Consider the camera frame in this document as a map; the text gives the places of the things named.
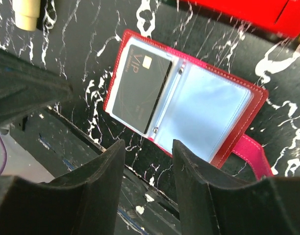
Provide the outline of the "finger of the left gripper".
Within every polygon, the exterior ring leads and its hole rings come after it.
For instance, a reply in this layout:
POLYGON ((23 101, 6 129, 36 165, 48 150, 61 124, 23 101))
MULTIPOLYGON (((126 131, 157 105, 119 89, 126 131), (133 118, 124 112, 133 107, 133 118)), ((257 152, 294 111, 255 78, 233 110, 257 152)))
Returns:
POLYGON ((0 127, 72 97, 73 88, 66 79, 0 48, 0 127))

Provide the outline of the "cream toy microphone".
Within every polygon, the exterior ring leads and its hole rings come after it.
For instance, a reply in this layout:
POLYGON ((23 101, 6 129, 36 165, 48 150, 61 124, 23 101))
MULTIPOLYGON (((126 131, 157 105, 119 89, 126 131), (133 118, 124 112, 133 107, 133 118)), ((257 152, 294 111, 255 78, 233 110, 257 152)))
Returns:
POLYGON ((40 16, 40 0, 12 0, 15 25, 25 31, 35 31, 40 16))

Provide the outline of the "red plastic bin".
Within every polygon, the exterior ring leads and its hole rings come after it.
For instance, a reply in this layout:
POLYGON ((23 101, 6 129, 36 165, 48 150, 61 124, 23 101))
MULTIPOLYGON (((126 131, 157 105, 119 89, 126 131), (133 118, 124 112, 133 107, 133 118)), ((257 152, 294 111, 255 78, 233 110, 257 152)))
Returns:
POLYGON ((199 6, 248 21, 271 33, 300 36, 300 0, 192 0, 199 6))

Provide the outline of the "black credit card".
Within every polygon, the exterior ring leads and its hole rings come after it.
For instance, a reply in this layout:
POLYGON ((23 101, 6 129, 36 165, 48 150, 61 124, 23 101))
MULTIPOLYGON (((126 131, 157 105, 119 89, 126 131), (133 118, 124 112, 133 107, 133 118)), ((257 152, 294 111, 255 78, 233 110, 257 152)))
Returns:
POLYGON ((112 114, 146 134, 172 65, 170 57, 130 45, 112 114))

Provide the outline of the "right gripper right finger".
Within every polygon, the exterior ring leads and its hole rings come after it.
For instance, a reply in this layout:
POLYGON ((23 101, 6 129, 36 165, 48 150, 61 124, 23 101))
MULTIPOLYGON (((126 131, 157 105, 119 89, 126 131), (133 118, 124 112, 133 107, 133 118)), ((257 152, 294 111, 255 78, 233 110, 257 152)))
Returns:
POLYGON ((173 142, 184 235, 300 235, 300 177, 246 182, 173 142))

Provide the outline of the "red leather card holder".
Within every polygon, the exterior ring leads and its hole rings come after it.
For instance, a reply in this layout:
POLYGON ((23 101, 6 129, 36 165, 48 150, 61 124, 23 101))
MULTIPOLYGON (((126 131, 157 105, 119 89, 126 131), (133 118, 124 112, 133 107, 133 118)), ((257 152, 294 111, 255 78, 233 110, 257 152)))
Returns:
POLYGON ((271 167, 263 147, 245 132, 268 95, 264 88, 128 29, 103 108, 167 155, 172 154, 174 140, 217 168, 233 153, 261 179, 272 176, 271 167), (146 134, 112 114, 130 45, 170 57, 173 63, 146 134))

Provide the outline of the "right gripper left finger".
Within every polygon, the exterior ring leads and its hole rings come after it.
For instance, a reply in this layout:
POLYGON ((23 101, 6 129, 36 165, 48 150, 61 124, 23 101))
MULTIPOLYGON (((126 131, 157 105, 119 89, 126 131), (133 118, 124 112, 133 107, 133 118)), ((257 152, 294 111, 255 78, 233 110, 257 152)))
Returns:
POLYGON ((112 235, 125 142, 49 183, 0 176, 0 235, 112 235))

